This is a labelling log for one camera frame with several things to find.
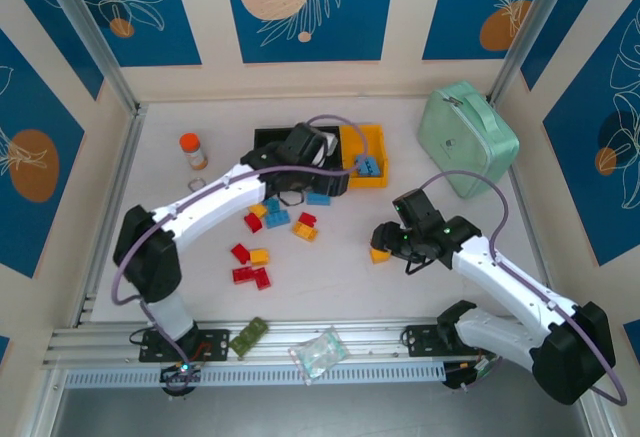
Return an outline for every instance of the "wall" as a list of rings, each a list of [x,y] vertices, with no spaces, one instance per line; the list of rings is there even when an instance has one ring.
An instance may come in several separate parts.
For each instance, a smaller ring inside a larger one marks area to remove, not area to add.
[[[0,369],[0,434],[13,435],[20,413],[32,410],[32,378],[42,363],[52,329],[70,323],[129,117],[106,84],[94,100],[23,0],[0,2],[0,29],[84,131],[67,185],[60,189],[64,193],[34,275],[0,265],[0,335],[10,339]],[[15,90],[28,93],[30,89]],[[53,118],[51,109],[43,108],[42,112],[45,120]],[[4,108],[0,127],[7,128],[21,118],[25,116],[9,115]],[[62,156],[65,149],[59,147]],[[9,177],[7,172],[0,179],[11,182]],[[3,188],[0,203],[12,199],[13,190],[5,193]],[[0,215],[4,222],[12,209],[3,207]],[[25,225],[17,230],[16,238],[29,236],[31,230]],[[12,244],[2,242],[4,248]]]
[[[604,172],[601,175],[594,167],[597,162],[598,135],[597,132],[591,131],[591,123],[602,122],[606,114],[600,115],[591,102],[592,99],[595,99],[593,102],[597,101],[598,95],[603,95],[615,110],[609,95],[612,92],[609,73],[617,49],[612,56],[607,56],[604,60],[601,51],[596,54],[594,51],[632,1],[589,0],[532,90],[529,91],[524,79],[518,76],[500,106],[500,113],[520,137],[521,152],[517,160],[517,172],[554,284],[578,303],[584,304],[593,300],[608,314],[618,359],[615,370],[625,384],[629,405],[618,410],[607,404],[607,409],[614,418],[621,415],[626,420],[629,435],[638,435],[640,366],[631,351],[622,325],[640,317],[640,247],[626,252],[622,249],[621,255],[617,257],[599,253],[598,236],[594,232],[588,236],[587,231],[590,227],[585,226],[587,217],[584,213],[579,214],[576,207],[581,195],[597,195],[598,192],[608,189],[610,182],[613,182],[607,179],[621,178],[621,169],[605,176],[613,169],[601,169]],[[594,83],[582,88],[581,92],[570,88],[574,79],[578,82],[585,77],[585,74],[582,74],[582,77],[578,74],[589,60],[589,65],[595,65],[589,68],[596,69],[591,77],[600,78],[604,75],[605,85]],[[569,95],[573,95],[572,100],[567,100]],[[543,120],[547,115],[553,116],[551,120],[554,121],[554,125],[551,126],[552,122],[546,121],[545,129]],[[571,122],[574,133],[573,140],[564,144],[559,143],[554,137],[554,151],[549,136],[556,135],[555,131],[552,132],[557,127],[555,121]],[[590,146],[592,150],[592,153],[585,157],[586,160],[579,154],[585,145]],[[568,157],[561,158],[564,166],[561,168],[557,157],[566,155]],[[567,180],[563,170],[569,172],[571,166],[582,165],[583,161],[587,162],[585,165],[590,169],[582,173],[582,177],[587,180],[581,188],[573,184],[569,186],[567,182],[573,180]],[[620,218],[631,222],[637,222],[640,217],[637,209],[628,209],[624,211],[628,213],[620,214],[621,200],[620,188],[614,197],[605,197],[605,194],[602,194],[598,198],[591,198],[594,208],[600,210],[593,213],[592,217],[600,219],[599,229],[605,232],[600,236],[600,240],[608,241],[605,244],[617,242],[622,238],[618,232],[622,229],[616,228],[616,224],[608,217],[609,207],[615,205],[618,208],[617,215],[623,215]],[[607,389],[611,387],[605,381],[599,385]]]
[[[138,99],[170,101],[487,91],[531,0],[85,2]]]

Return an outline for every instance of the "green lunch box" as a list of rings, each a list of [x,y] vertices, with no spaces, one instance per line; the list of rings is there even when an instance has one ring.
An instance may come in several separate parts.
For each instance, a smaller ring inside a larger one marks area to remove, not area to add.
[[[424,109],[418,140],[441,170],[468,170],[498,182],[518,155],[520,142],[469,82],[434,91]],[[489,188],[479,179],[449,175],[463,199]]]

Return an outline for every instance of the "white table surface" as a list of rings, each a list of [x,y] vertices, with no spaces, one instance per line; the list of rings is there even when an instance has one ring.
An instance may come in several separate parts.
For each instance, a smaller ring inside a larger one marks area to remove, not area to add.
[[[182,255],[180,292],[196,320],[345,320],[435,317],[460,299],[497,313],[506,311],[472,282],[439,263],[412,276],[405,262],[392,258],[373,265],[369,240],[375,227],[399,221],[391,201],[421,185],[438,168],[422,150],[416,131],[425,98],[313,98],[151,104],[120,209],[113,247],[124,213],[136,204],[147,210],[189,193],[187,183],[200,176],[212,182],[252,148],[254,129],[293,125],[318,114],[337,114],[356,123],[383,126],[389,158],[385,189],[353,189],[333,198],[330,207],[303,204],[289,209],[292,222],[302,211],[318,217],[315,242],[295,236],[290,225],[266,227],[251,234],[244,213],[205,233]],[[178,145],[184,132],[200,136],[209,165],[191,171]],[[511,216],[498,248],[523,270],[538,278],[533,251],[508,176],[499,184]],[[493,192],[459,199],[445,179],[427,188],[445,219],[462,215],[489,235],[502,216]],[[253,283],[235,285],[231,270],[241,267],[229,252],[242,243],[266,248],[272,286],[258,291]],[[91,316],[94,322],[138,322],[145,318],[137,304],[115,307],[110,287],[115,265],[109,261],[100,281]],[[134,288],[123,281],[120,296]]]

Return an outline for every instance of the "purple cable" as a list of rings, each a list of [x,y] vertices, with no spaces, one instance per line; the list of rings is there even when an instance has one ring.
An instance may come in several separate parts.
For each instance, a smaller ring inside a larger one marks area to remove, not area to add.
[[[555,302],[552,302],[551,299],[544,292],[541,292],[540,290],[538,290],[536,286],[532,285],[530,282],[528,282],[520,274],[512,270],[506,264],[496,261],[496,256],[497,256],[496,240],[498,238],[498,234],[502,231],[505,224],[507,223],[507,219],[509,218],[509,204],[507,203],[507,198],[502,193],[502,191],[498,188],[496,184],[494,184],[491,180],[487,179],[485,176],[476,174],[475,172],[468,172],[466,170],[448,170],[448,171],[442,172],[438,175],[431,177],[429,180],[427,180],[420,187],[420,189],[424,189],[432,182],[438,180],[441,177],[445,177],[447,175],[468,175],[471,177],[475,177],[476,179],[480,179],[485,184],[489,185],[489,187],[491,187],[496,192],[496,194],[498,194],[498,197],[500,197],[500,200],[502,201],[504,214],[502,216],[502,220],[496,227],[496,230],[493,231],[493,234],[491,234],[491,237],[489,238],[489,251],[491,252],[491,258],[496,262],[496,264],[502,270],[504,270],[507,274],[509,274],[511,277],[516,279],[523,286],[525,286],[527,289],[533,292],[540,300],[542,300],[545,304],[547,304],[547,306],[550,309],[556,311],[571,326],[571,328],[575,330],[575,332],[580,336],[580,338],[584,340],[584,342],[587,344],[587,346],[589,347],[589,350],[591,350],[591,352],[593,352],[593,354],[596,356],[596,358],[598,359],[598,362],[600,362],[600,365],[602,365],[602,368],[605,370],[605,372],[611,379],[611,382],[613,382],[613,385],[616,388],[616,391],[618,392],[619,398],[615,398],[612,395],[604,392],[603,390],[595,386],[591,387],[591,390],[593,390],[599,396],[607,399],[608,401],[616,405],[619,405],[621,407],[627,405],[627,402],[628,402],[627,394],[624,390],[624,387],[622,386],[622,382],[620,382],[620,379],[618,378],[615,371],[611,368],[611,366],[607,362],[607,359],[605,359],[604,355],[602,355],[602,352],[600,352],[600,349],[598,349],[598,347],[593,342],[593,340],[591,340],[591,337],[587,335],[587,333],[582,329],[582,327],[580,327],[577,324],[577,322],[571,318],[569,314],[567,314],[564,310],[562,310],[562,308],[560,308],[559,305],[557,305]]]
[[[359,135],[360,139],[362,140],[362,146],[363,146],[363,152],[362,153],[364,154],[365,158],[367,157],[367,155],[369,154],[369,144],[367,142],[367,139],[366,139],[364,133],[362,132],[362,130],[360,130],[360,128],[356,124],[354,124],[350,120],[345,119],[344,117],[340,117],[338,115],[318,115],[316,117],[313,117],[313,118],[309,119],[307,124],[311,125],[313,122],[316,122],[317,120],[322,120],[322,119],[338,120],[338,121],[344,123],[345,125],[349,125],[349,126],[353,127],[353,129],[357,132],[357,134]],[[358,169],[358,166],[359,166],[359,164],[358,164],[358,162],[356,162],[353,165],[353,167],[350,167],[349,169],[345,169],[345,170],[325,170],[325,169],[319,169],[319,168],[316,168],[316,167],[305,167],[305,166],[302,166],[302,165],[278,165],[278,166],[269,167],[269,168],[266,168],[266,169],[259,169],[259,170],[254,170],[254,171],[251,171],[251,172],[246,172],[244,174],[231,177],[229,179],[228,183],[220,182],[219,184],[214,185],[210,189],[207,189],[205,192],[193,195],[190,199],[187,199],[182,205],[180,205],[180,206],[178,206],[176,208],[176,215],[184,212],[184,210],[186,210],[188,207],[190,207],[191,205],[195,204],[196,202],[200,201],[201,199],[213,194],[214,192],[219,191],[220,189],[225,188],[225,186],[229,186],[231,184],[234,184],[234,183],[236,183],[236,182],[238,182],[240,180],[243,180],[243,179],[247,179],[249,177],[254,177],[254,176],[258,176],[258,175],[262,175],[262,174],[269,174],[269,173],[273,173],[273,172],[308,172],[308,173],[311,173],[311,174],[325,175],[325,176],[329,176],[329,177],[339,177],[339,176],[342,176],[342,175],[348,175],[351,172],[356,171]],[[113,278],[113,282],[111,284],[111,301],[115,305],[118,305],[118,306],[128,304],[129,302],[133,302],[134,300],[139,300],[140,301],[140,308],[142,309],[144,314],[149,319],[151,325],[171,345],[171,347],[173,347],[175,349],[175,351],[178,353],[178,355],[180,356],[182,361],[189,366],[188,371],[187,371],[188,372],[187,373],[187,377],[186,377],[186,379],[184,381],[184,385],[182,385],[181,387],[178,387],[178,389],[181,390],[181,389],[186,388],[189,385],[189,382],[190,382],[192,374],[193,374],[193,369],[191,367],[191,362],[189,361],[189,358],[187,357],[187,355],[180,348],[180,346],[165,332],[165,330],[162,328],[162,326],[160,324],[158,324],[158,322],[156,322],[156,320],[153,318],[153,315],[151,314],[151,311],[149,310],[149,307],[142,300],[142,296],[140,294],[131,295],[131,296],[126,297],[124,299],[120,299],[118,297],[118,288],[120,287],[120,282],[122,281],[122,277],[124,275],[124,270],[127,268],[129,263],[131,262],[131,259],[133,258],[135,253],[140,249],[140,247],[142,247],[142,245],[149,239],[149,237],[151,237],[156,231],[160,230],[160,228],[163,225],[165,225],[167,222],[169,222],[173,218],[174,218],[174,216],[172,214],[168,214],[165,217],[163,217],[162,219],[160,219],[153,226],[151,226],[144,234],[142,234],[140,236],[140,238],[138,240],[136,240],[136,242],[131,246],[129,251],[125,254],[124,258],[120,262],[120,265],[118,266],[118,270],[116,271],[116,274],[115,274],[115,276]]]

